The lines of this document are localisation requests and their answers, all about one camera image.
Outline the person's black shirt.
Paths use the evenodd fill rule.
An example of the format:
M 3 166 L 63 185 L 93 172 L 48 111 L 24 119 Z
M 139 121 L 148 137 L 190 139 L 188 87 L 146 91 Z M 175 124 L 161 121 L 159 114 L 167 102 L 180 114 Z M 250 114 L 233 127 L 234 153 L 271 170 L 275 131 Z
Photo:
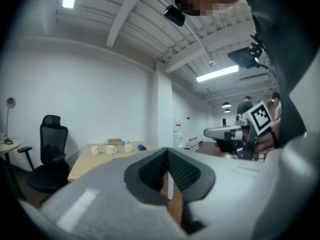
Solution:
M 320 0 L 246 0 L 273 64 L 282 114 L 278 145 L 320 132 Z

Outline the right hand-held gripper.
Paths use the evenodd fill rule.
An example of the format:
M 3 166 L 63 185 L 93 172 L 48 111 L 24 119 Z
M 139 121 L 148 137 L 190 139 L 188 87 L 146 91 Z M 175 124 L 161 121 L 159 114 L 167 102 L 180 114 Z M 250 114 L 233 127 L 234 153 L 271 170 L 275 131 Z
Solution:
M 244 114 L 236 115 L 235 125 L 207 128 L 203 134 L 213 139 L 221 152 L 237 155 L 239 159 L 252 159 L 259 137 L 271 133 L 272 124 L 268 107 L 261 101 Z

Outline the desk lamp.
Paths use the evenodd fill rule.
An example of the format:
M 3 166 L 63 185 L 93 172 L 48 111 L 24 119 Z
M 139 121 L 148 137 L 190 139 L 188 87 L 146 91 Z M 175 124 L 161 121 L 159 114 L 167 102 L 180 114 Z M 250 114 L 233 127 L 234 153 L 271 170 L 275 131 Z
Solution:
M 6 131 L 4 137 L 4 144 L 12 145 L 14 142 L 9 138 L 9 113 L 10 110 L 16 106 L 16 100 L 13 97 L 9 97 L 6 100 L 7 114 L 6 114 Z

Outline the white water dispenser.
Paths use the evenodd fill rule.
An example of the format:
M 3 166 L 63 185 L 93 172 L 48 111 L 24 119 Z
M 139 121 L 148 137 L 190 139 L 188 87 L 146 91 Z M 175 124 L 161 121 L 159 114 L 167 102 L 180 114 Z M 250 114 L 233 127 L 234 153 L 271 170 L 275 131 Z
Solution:
M 173 121 L 173 147 L 184 147 L 184 134 L 182 133 L 182 123 L 180 118 L 175 118 Z

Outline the black office chair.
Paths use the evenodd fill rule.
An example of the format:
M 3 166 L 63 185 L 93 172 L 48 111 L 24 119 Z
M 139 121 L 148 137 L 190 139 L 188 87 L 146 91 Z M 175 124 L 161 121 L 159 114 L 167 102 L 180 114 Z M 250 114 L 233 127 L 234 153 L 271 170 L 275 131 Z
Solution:
M 29 151 L 32 147 L 21 147 L 18 153 L 24 153 L 31 172 L 26 183 L 34 190 L 53 194 L 68 183 L 69 165 L 66 162 L 65 146 L 69 130 L 61 125 L 61 117 L 46 115 L 39 128 L 40 161 L 42 165 L 34 167 Z

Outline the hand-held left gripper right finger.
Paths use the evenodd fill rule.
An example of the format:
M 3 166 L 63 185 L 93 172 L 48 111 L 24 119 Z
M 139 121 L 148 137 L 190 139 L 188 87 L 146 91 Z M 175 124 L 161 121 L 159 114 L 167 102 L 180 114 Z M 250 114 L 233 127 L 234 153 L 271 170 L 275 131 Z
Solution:
M 167 148 L 168 171 L 183 197 L 172 240 L 261 240 L 267 162 L 227 159 Z

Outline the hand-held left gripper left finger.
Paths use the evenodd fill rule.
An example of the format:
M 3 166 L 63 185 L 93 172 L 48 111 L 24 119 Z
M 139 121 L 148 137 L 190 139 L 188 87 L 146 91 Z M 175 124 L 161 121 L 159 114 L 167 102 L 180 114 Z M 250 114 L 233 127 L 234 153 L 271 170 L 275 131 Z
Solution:
M 124 181 L 125 169 L 152 154 L 104 163 L 53 194 L 40 213 L 85 240 L 181 240 L 187 237 L 165 205 L 140 202 Z

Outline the black mounted screen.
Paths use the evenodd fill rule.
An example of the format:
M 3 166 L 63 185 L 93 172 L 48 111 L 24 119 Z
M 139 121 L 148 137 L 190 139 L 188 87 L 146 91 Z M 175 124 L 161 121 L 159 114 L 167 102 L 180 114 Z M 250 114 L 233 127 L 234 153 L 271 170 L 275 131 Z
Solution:
M 250 35 L 254 42 L 250 43 L 250 47 L 241 48 L 227 54 L 228 58 L 231 59 L 241 68 L 264 68 L 269 69 L 268 66 L 259 63 L 259 59 L 264 52 L 267 56 L 269 55 L 265 45 L 259 38 L 258 34 Z

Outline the round white side table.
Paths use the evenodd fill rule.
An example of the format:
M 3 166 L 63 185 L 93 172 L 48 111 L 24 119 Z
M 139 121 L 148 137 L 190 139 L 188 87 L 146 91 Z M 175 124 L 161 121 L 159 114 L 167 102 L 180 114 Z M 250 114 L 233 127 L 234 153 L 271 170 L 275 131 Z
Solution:
M 13 188 L 14 194 L 22 200 L 26 200 L 24 193 L 22 192 L 19 183 L 17 182 L 15 173 L 12 168 L 10 152 L 17 150 L 21 143 L 18 138 L 8 138 L 6 136 L 0 136 L 0 155 L 4 155 L 6 168 L 9 173 L 9 182 Z

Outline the row of small bottles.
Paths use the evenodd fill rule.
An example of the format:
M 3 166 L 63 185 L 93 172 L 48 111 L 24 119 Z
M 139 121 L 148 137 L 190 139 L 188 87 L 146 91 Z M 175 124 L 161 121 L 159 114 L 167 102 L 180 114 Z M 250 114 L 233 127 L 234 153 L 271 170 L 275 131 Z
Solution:
M 186 142 L 185 149 L 191 151 L 197 151 L 200 148 L 200 141 L 197 137 L 189 138 Z

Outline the person's right hand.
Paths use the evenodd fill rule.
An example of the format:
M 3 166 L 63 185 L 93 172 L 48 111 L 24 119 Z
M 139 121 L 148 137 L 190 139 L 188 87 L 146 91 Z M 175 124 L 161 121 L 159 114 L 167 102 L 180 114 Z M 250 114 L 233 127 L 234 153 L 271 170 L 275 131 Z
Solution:
M 279 139 L 279 125 L 274 123 L 272 131 L 259 137 L 255 147 L 254 154 L 259 154 L 271 148 L 277 148 Z

